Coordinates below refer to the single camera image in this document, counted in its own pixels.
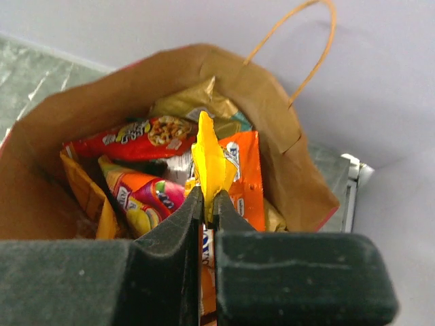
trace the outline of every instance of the plastic wrapper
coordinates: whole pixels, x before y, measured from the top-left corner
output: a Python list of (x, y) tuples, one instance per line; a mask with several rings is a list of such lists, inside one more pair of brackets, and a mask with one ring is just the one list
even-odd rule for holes
[(201, 270), (201, 316), (216, 311), (215, 270), (202, 266)]
[(156, 101), (150, 111), (152, 117), (172, 115), (198, 122), (205, 111), (213, 119), (218, 139), (236, 132), (252, 130), (252, 125), (234, 103), (215, 89), (215, 78)]
[(196, 124), (163, 116), (137, 121), (65, 144), (70, 157), (144, 161), (181, 155), (195, 142)]
[(238, 169), (228, 194), (237, 212), (257, 231), (265, 231), (263, 184), (258, 149), (258, 132), (239, 132), (222, 139)]
[(203, 265), (210, 268), (215, 266), (215, 254), (213, 246), (214, 233), (212, 229), (203, 226)]
[(99, 164), (136, 237), (155, 228), (184, 201), (180, 185), (118, 166), (106, 156), (99, 158)]
[(167, 169), (163, 174), (163, 178), (179, 185), (185, 185), (186, 181), (193, 177), (193, 161), (192, 151), (189, 149), (181, 156), (173, 156), (172, 158), (162, 159), (167, 165)]

